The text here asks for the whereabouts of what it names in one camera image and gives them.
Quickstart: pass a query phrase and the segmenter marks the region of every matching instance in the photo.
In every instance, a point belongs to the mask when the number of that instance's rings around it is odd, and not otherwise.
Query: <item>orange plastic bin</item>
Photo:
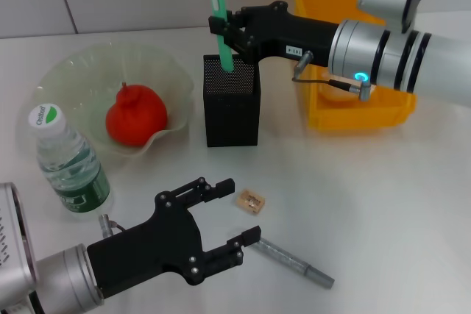
[[[306,18],[340,24],[344,19],[384,24],[384,21],[361,12],[357,0],[296,0],[296,13]],[[303,79],[325,79],[328,69],[309,65]],[[415,95],[376,87],[368,102],[358,99],[329,99],[319,92],[319,85],[299,84],[309,127],[321,131],[340,129],[377,129],[397,126],[414,111]]]

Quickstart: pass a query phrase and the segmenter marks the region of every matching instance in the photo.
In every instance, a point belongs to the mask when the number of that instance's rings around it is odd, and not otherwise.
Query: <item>eraser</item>
[[[265,205],[265,198],[251,190],[245,189],[237,198],[237,205],[257,215]]]

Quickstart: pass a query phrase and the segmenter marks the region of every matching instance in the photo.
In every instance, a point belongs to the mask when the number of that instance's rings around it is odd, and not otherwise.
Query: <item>white table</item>
[[[418,27],[471,40],[469,17],[421,15]],[[102,161],[116,192],[112,218],[134,226],[152,214],[156,193],[198,176],[212,184],[232,177],[236,190],[256,190],[266,206],[258,217],[231,197],[192,209],[204,248],[260,224],[265,238],[336,283],[324,290],[245,249],[241,267],[200,286],[164,274],[95,313],[471,313],[471,111],[420,99],[401,127],[319,135],[304,127],[289,62],[269,58],[260,64],[259,146],[208,149],[202,56],[217,48],[206,28],[0,40],[0,179],[20,190],[38,259],[101,233],[96,221],[63,210],[36,164],[15,149],[20,106],[55,63],[110,40],[163,47],[196,84],[187,129],[141,158]]]

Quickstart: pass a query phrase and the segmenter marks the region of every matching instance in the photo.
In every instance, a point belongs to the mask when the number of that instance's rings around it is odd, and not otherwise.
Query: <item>plastic bottle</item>
[[[89,142],[67,124],[60,108],[41,104],[28,121],[37,138],[40,169],[65,208],[77,214],[107,212],[112,200],[102,165]]]

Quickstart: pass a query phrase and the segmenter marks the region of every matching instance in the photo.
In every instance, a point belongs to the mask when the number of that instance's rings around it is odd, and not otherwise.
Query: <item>black mesh pen holder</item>
[[[219,55],[205,55],[206,143],[208,147],[255,146],[260,116],[258,64],[234,55],[234,71],[222,70]]]

